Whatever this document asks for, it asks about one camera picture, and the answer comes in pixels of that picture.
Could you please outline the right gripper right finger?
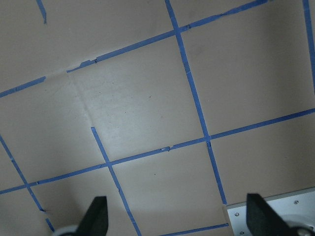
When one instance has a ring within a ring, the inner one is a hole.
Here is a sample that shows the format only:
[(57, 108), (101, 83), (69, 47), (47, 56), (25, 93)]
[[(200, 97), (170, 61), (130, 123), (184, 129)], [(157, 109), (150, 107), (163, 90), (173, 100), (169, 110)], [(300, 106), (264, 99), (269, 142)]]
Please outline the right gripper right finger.
[(248, 193), (246, 224), (252, 236), (293, 236), (294, 230), (259, 195)]

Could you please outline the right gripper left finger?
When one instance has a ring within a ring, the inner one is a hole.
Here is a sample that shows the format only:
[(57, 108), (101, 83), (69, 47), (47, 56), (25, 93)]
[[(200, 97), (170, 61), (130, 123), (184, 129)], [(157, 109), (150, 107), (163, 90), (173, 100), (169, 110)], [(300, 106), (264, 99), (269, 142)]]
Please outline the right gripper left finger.
[(95, 197), (75, 232), (76, 236), (106, 236), (108, 231), (106, 196)]

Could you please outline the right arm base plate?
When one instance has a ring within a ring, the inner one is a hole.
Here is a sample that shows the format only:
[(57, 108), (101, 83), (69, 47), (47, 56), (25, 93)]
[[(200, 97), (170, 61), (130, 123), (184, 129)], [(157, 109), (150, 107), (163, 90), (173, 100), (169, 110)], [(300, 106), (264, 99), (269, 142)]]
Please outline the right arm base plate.
[[(289, 226), (305, 226), (315, 229), (315, 189), (308, 188), (279, 194), (264, 199)], [(226, 207), (235, 236), (250, 236), (246, 224), (246, 203)]]

